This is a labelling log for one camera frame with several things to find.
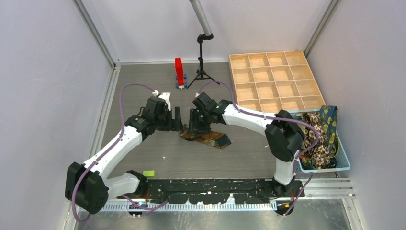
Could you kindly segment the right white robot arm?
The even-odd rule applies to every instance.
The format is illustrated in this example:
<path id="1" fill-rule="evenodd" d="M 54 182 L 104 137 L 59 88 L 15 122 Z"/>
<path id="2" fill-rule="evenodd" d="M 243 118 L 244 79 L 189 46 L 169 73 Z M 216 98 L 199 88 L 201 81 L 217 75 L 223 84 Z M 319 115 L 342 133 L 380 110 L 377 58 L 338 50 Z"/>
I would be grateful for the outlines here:
<path id="1" fill-rule="evenodd" d="M 276 158 L 273 190 L 282 197 L 292 191 L 294 161 L 299 154 L 304 134 L 289 112 L 280 110 L 276 114 L 260 114 L 229 100 L 216 102 L 204 92 L 196 96 L 192 103 L 200 113 L 201 122 L 235 125 L 264 135 Z"/>

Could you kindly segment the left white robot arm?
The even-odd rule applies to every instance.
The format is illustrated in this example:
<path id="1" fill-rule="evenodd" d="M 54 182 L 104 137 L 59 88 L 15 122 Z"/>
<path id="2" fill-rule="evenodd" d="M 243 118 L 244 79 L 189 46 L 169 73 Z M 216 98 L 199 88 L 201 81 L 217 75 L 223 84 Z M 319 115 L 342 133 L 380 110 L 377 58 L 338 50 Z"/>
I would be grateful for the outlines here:
<path id="1" fill-rule="evenodd" d="M 140 115 L 129 117 L 117 136 L 82 164 L 67 170 L 65 198 L 88 211 L 98 213 L 112 198 L 131 194 L 142 198 L 148 190 L 146 177 L 134 170 L 109 178 L 115 166 L 155 130 L 173 130 L 170 93 L 151 96 Z"/>

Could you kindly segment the blue orange green tie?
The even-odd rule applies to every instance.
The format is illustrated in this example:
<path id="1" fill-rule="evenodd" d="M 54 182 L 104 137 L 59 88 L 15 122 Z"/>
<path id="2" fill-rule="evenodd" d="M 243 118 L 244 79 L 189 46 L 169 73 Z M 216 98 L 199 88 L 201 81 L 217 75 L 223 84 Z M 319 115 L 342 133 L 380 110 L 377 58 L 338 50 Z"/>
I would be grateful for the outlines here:
<path id="1" fill-rule="evenodd" d="M 223 149 L 232 144 L 227 134 L 214 131 L 198 133 L 185 130 L 180 132 L 180 137 L 187 141 L 199 142 L 218 149 Z"/>

